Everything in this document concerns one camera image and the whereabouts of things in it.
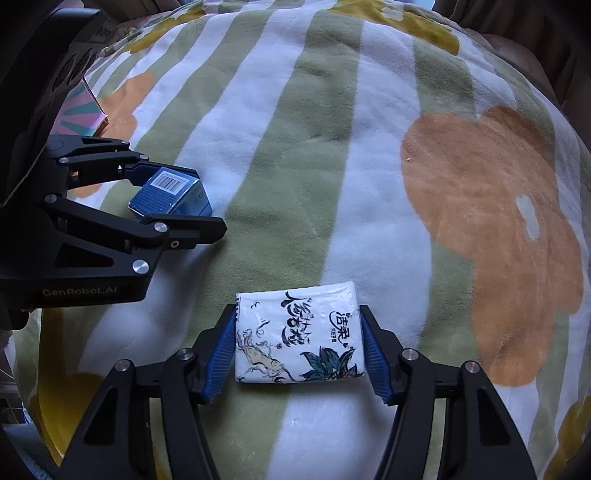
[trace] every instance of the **green stripe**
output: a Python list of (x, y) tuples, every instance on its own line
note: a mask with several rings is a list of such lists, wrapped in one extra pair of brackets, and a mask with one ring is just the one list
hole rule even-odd
[(137, 52), (135, 54), (130, 55), (124, 61), (122, 61), (109, 79), (105, 82), (105, 84), (100, 89), (99, 93), (96, 95), (97, 98), (106, 98), (111, 93), (117, 90), (117, 87), (126, 79), (129, 72), (137, 65), (137, 63), (143, 59), (149, 52), (152, 50), (151, 45), (149, 48), (145, 48), (144, 50)]
[(175, 65), (185, 58), (189, 50), (195, 45), (197, 39), (201, 36), (206, 23), (211, 17), (201, 17), (188, 22), (179, 32), (177, 38), (171, 43), (167, 52), (156, 60), (146, 72), (154, 75), (154, 85), (168, 73)]
[[(218, 102), (244, 58), (259, 40), (271, 11), (243, 12), (232, 21), (212, 55), (187, 79), (177, 96), (162, 111), (135, 150), (152, 161), (172, 165), (195, 126)], [(201, 28), (206, 20), (196, 22)], [(163, 72), (168, 60), (154, 67)], [(101, 210), (130, 218), (127, 202), (137, 191), (129, 182), (111, 188)]]
[[(581, 157), (581, 217), (583, 224), (583, 236), (587, 249), (591, 249), (591, 154), (589, 150), (577, 136), (579, 142), (579, 151)], [(587, 262), (587, 276), (591, 276), (591, 255)], [(583, 363), (579, 374), (579, 406), (583, 406), (583, 401), (587, 396), (591, 382), (591, 329), (587, 333), (587, 345), (583, 355)]]
[(89, 79), (86, 79), (86, 83), (88, 84), (88, 87), (92, 90), (93, 87), (96, 85), (96, 82), (99, 81), (99, 78), (104, 74), (104, 72), (106, 71), (106, 69), (109, 68), (109, 66), (111, 66), (111, 64), (115, 61), (117, 61), (117, 59), (123, 54), (124, 52), (119, 52), (119, 53), (115, 53), (109, 60), (107, 60), (106, 62), (104, 62), (104, 64), (102, 64), (99, 68), (97, 68), (95, 70), (95, 72), (92, 74), (92, 76)]
[(518, 70), (482, 47), (478, 42), (473, 41), (473, 44), (495, 69), (495, 73), (509, 84), (515, 96), (516, 110), (536, 126), (546, 143), (548, 154), (543, 156), (551, 165), (554, 165), (554, 124), (544, 104), (534, 95), (527, 79)]
[[(431, 240), (429, 309), (418, 349), (431, 361), (461, 365), (477, 359), (472, 333), (473, 262)], [(445, 402), (436, 402), (424, 478), (435, 478), (441, 458)]]
[(417, 38), (413, 46), (421, 113), (453, 112), (476, 121), (472, 74), (466, 62)]
[[(552, 118), (544, 104), (534, 95), (526, 78), (515, 68), (488, 51), (478, 42), (475, 47), (482, 52), (486, 61), (503, 78), (515, 96), (516, 110), (528, 118), (538, 129), (544, 141), (543, 157), (554, 165), (555, 133)], [(569, 315), (556, 311), (554, 333), (547, 352), (546, 362), (538, 371), (536, 387), (540, 403), (527, 443), (535, 471), (539, 474), (556, 445), (554, 422), (558, 412), (558, 401), (566, 366), (568, 350)]]
[[(152, 73), (154, 75), (154, 85), (158, 83), (158, 81), (177, 63), (179, 63), (191, 47), (195, 45), (195, 42), (203, 32), (205, 24), (209, 20), (210, 17), (201, 17), (196, 20), (191, 20), (187, 24), (184, 24), (181, 28), (181, 31), (178, 33), (177, 37), (173, 40), (170, 44), (166, 52), (158, 57), (158, 59), (150, 65), (146, 69), (146, 72)], [(153, 46), (157, 45), (156, 42), (152, 46), (149, 47), (147, 50), (142, 50), (142, 52), (133, 54), (127, 60), (135, 59), (135, 61), (131, 62), (128, 66), (122, 68), (123, 64), (127, 62), (125, 60), (119, 67), (115, 69), (111, 78), (105, 82), (105, 85), (100, 90), (99, 96), (104, 98), (109, 96), (113, 93), (117, 87), (126, 79), (127, 75), (131, 71), (131, 69), (140, 61), (142, 58), (146, 56), (146, 54), (152, 49)]]
[(304, 0), (275, 0), (269, 9), (298, 8), (304, 5)]
[(569, 315), (558, 310), (554, 318), (554, 331), (546, 361), (535, 379), (540, 405), (527, 444), (537, 475), (541, 473), (556, 445), (554, 422), (569, 350)]
[(90, 66), (90, 68), (86, 70), (86, 74), (90, 75), (97, 68), (99, 68), (102, 64), (104, 64), (106, 61), (110, 60), (110, 56), (111, 55), (107, 55), (105, 57), (101, 57), (99, 59), (96, 59), (95, 62)]
[[(362, 23), (326, 11), (314, 16), (225, 214), (228, 234), (203, 269), (185, 345), (237, 292), (320, 283), (349, 151)], [(289, 392), (227, 380), (222, 398), (204, 408), (221, 478), (265, 478)]]
[[(466, 63), (417, 38), (413, 46), (421, 114), (455, 113), (476, 121), (472, 74)], [(419, 350), (432, 361), (447, 365), (478, 358), (471, 322), (473, 262), (432, 238), (431, 269), (429, 308)], [(445, 402), (438, 401), (424, 478), (437, 476), (444, 423)]]
[(244, 5), (246, 5), (247, 1), (236, 0), (233, 2), (222, 2), (219, 7), (217, 8), (217, 13), (219, 14), (231, 14), (235, 12), (239, 12)]

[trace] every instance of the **yellow flower pattern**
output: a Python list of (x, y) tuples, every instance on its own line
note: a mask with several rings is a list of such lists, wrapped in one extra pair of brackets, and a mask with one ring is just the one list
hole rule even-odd
[(405, 5), (394, 0), (340, 0), (331, 12), (363, 18), (368, 22), (388, 25), (413, 37), (420, 38), (446, 52), (457, 55), (460, 41), (451, 32), (451, 28), (441, 25), (421, 15), (414, 8), (405, 10)]

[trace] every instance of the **bed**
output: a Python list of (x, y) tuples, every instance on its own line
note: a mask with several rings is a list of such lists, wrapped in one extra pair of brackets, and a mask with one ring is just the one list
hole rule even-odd
[[(590, 424), (591, 157), (556, 93), (515, 67), (394, 0), (205, 0), (124, 25), (86, 75), (102, 136), (195, 168), (228, 234), (164, 257), (140, 303), (45, 310), (15, 334), (21, 396), (54, 460), (118, 359), (166, 359), (238, 292), (352, 280), (403, 345), (477, 359), (539, 478), (557, 478)], [(72, 195), (130, 216), (135, 191)], [(202, 412), (221, 477), (240, 480), (373, 478), (393, 417), (367, 377), (229, 378)], [(443, 405), (435, 417), (429, 479)]]

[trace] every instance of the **printed plant illustration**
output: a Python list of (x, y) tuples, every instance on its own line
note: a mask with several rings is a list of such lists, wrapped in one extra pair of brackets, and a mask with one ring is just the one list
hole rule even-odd
[(357, 364), (349, 368), (349, 361), (353, 357), (354, 351), (355, 348), (351, 347), (339, 356), (332, 348), (321, 346), (318, 355), (312, 352), (302, 352), (300, 355), (306, 357), (312, 370), (300, 376), (304, 378), (304, 381), (361, 377), (363, 374), (357, 372)]

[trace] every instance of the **white stripe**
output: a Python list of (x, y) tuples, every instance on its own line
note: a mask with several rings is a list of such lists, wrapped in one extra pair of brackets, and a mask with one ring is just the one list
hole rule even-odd
[(581, 152), (576, 133), (566, 118), (556, 107), (532, 84), (532, 92), (544, 104), (554, 124), (555, 156), (554, 171), (558, 185), (560, 210), (569, 222), (581, 250), (581, 266), (583, 274), (583, 298), (579, 310), (569, 315), (569, 347), (564, 366), (564, 377), (560, 390), (560, 401), (554, 421), (554, 432), (564, 422), (569, 408), (578, 401), (580, 370), (585, 355), (589, 320), (591, 317), (591, 286), (589, 284), (588, 265), (589, 250), (583, 233), (583, 218), (580, 205), (580, 160)]
[(180, 31), (187, 25), (187, 23), (183, 23), (180, 25), (176, 25), (175, 27), (168, 30), (158, 41), (154, 44), (152, 49), (148, 52), (148, 54), (141, 59), (138, 63), (134, 65), (134, 67), (129, 71), (127, 76), (124, 78), (124, 81), (135, 77), (136, 75), (145, 72), (148, 70), (156, 60), (158, 60), (162, 55), (166, 55), (168, 49), (170, 48), (173, 41), (178, 37)]
[(242, 9), (241, 12), (246, 12), (248, 10), (266, 10), (269, 8), (275, 0), (259, 0), (256, 2), (248, 2)]
[[(215, 215), (223, 213), (246, 176), (277, 100), (302, 52), (314, 13), (314, 9), (309, 9), (294, 16), (287, 10), (277, 10), (271, 15), (260, 39), (218, 103), (191, 133), (178, 156), (178, 163), (197, 168)], [(219, 19), (224, 17), (231, 18), (233, 14), (220, 15)], [(214, 31), (221, 38), (220, 28)], [(190, 66), (192, 73), (196, 66), (194, 63)], [(170, 86), (177, 82), (178, 76), (161, 82), (158, 87), (161, 95), (167, 95)], [(161, 109), (154, 103), (144, 105), (146, 109), (148, 106)], [(192, 316), (193, 299), (204, 270), (204, 251), (207, 248), (198, 247), (194, 251), (164, 255), (144, 301), (114, 305), (104, 314), (86, 345), (80, 370), (105, 374), (121, 357), (143, 365), (170, 356), (184, 339)]]
[(216, 106), (195, 127), (180, 151), (176, 164), (197, 169), (214, 215), (223, 214), (246, 176), (304, 48), (310, 22), (327, 4), (333, 5), (334, 1), (302, 9), (298, 15), (288, 9), (273, 12), (261, 38)]
[[(360, 303), (409, 346), (423, 328), (431, 277), (430, 236), (408, 200), (400, 159), (402, 139), (419, 116), (412, 37), (365, 22), (349, 158), (322, 283), (355, 281)], [(372, 479), (395, 409), (367, 378), (298, 391), (267, 479)]]
[[(138, 36), (137, 38), (133, 38), (132, 40), (130, 40), (128, 43), (126, 43), (125, 45), (128, 45), (129, 43), (133, 43), (134, 41), (138, 41), (141, 38), (144, 38), (148, 33), (150, 33), (154, 27), (157, 25), (151, 25), (150, 27), (147, 27), (143, 30), (142, 34), (140, 36)], [(95, 85), (92, 87), (92, 93), (94, 95), (98, 95), (100, 92), (100, 89), (103, 88), (103, 85), (107, 82), (107, 80), (109, 80), (109, 78), (111, 78), (112, 73), (115, 71), (115, 69), (121, 65), (121, 63), (123, 63), (127, 58), (131, 57), (131, 53), (126, 51), (123, 52), (121, 55), (119, 55), (119, 57), (117, 57), (117, 59), (111, 64), (109, 65), (109, 67), (103, 72), (103, 74), (100, 76), (100, 78), (97, 80), (97, 82), (95, 83)]]
[[(121, 55), (119, 55), (106, 68), (106, 70), (101, 74), (101, 76), (98, 78), (98, 80), (96, 81), (96, 83), (91, 88), (91, 91), (92, 91), (92, 93), (93, 93), (94, 96), (97, 96), (99, 94), (100, 89), (103, 88), (103, 85), (105, 84), (105, 82), (111, 77), (111, 75), (113, 75), (113, 72), (115, 71), (115, 69), (119, 65), (121, 65), (126, 59), (128, 59), (130, 56), (131, 56), (131, 53), (129, 53), (128, 51), (125, 51)], [(91, 73), (90, 75), (88, 75), (87, 80), (90, 80), (93, 76), (94, 76), (94, 73)]]
[(185, 57), (154, 85), (134, 110), (138, 126), (129, 139), (131, 148), (152, 128), (162, 111), (176, 97), (187, 79), (211, 56), (226, 35), (237, 14), (215, 15), (205, 24), (199, 38)]
[(533, 379), (527, 385), (519, 387), (506, 387), (495, 384), (495, 389), (505, 407), (507, 407), (509, 415), (513, 418), (521, 439), (527, 445), (540, 404), (536, 380)]
[(475, 40), (455, 30), (453, 34), (460, 41), (457, 57), (466, 62), (472, 75), (476, 114), (480, 116), (494, 106), (515, 108), (515, 94), (509, 83), (497, 75), (493, 66), (485, 60), (485, 56), (473, 43)]

